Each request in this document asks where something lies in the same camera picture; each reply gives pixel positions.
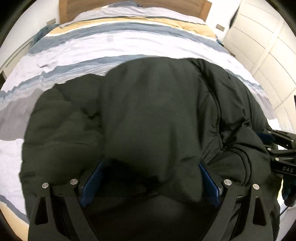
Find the black puffer jacket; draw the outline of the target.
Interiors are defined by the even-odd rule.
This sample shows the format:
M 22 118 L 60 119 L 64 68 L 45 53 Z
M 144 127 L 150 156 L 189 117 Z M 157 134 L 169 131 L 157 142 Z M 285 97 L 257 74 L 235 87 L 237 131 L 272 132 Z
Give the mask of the black puffer jacket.
M 249 89 L 203 59 L 136 59 L 56 84 L 38 98 L 22 147 L 29 221 L 45 181 L 104 161 L 84 209 L 101 240 L 203 240 L 215 216 L 202 202 L 205 162 L 237 186 L 260 186 L 276 240 L 281 179 L 259 137 L 270 130 Z

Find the white sliding wardrobe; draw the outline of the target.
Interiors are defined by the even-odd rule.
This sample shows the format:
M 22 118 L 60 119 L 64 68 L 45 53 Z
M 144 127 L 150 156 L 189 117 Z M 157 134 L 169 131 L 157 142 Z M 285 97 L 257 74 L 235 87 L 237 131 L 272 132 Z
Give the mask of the white sliding wardrobe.
M 224 45 L 259 82 L 280 128 L 295 132 L 295 35 L 266 1 L 242 1 Z

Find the striped duvet cover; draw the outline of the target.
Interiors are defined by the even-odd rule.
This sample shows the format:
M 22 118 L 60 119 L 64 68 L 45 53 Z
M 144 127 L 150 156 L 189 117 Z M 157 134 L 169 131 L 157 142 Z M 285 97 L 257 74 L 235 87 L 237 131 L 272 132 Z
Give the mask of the striped duvet cover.
M 88 74 L 105 76 L 123 63 L 152 57 L 203 59 L 217 65 L 249 89 L 264 115 L 269 110 L 259 83 L 216 42 L 205 23 L 116 16 L 56 27 L 23 56 L 1 90 L 1 197 L 28 226 L 27 239 L 30 221 L 20 172 L 25 132 L 38 98 L 56 84 Z

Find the blue crumpled cloth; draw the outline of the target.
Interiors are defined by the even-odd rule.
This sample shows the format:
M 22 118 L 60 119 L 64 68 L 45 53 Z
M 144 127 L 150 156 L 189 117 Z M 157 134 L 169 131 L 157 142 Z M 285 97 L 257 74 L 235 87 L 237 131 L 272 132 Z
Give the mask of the blue crumpled cloth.
M 58 26 L 59 26 L 59 24 L 50 24 L 50 25 L 46 25 L 45 27 L 41 28 L 33 36 L 32 41 L 31 41 L 31 46 L 33 46 L 34 44 L 36 44 L 39 40 L 41 40 L 44 36 L 46 36 L 46 34 L 48 34 L 49 32 L 51 32 L 53 29 L 55 29 Z

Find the grey pillow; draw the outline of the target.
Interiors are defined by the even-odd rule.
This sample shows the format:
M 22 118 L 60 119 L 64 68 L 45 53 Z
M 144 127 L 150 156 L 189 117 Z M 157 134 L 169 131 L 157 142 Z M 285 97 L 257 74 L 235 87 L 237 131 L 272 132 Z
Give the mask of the grey pillow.
M 207 1 L 165 1 L 163 3 L 152 1 L 152 3 L 155 6 L 148 6 L 146 2 L 141 6 L 133 1 L 122 1 L 89 9 L 94 6 L 89 1 L 88 6 L 78 6 L 77 1 L 67 1 L 66 4 L 60 2 L 60 23 L 116 16 L 164 17 L 191 23 L 205 23 L 206 18 L 201 18 L 200 15 Z

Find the wall switch plate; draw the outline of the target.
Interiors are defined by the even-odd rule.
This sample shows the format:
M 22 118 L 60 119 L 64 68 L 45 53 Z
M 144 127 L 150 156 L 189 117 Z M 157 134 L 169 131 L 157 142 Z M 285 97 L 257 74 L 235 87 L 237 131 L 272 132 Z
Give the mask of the wall switch plate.
M 222 32 L 224 32 L 224 30 L 225 30 L 225 28 L 223 26 L 219 25 L 219 24 L 216 25 L 216 29 L 218 29 L 218 30 L 220 30 Z

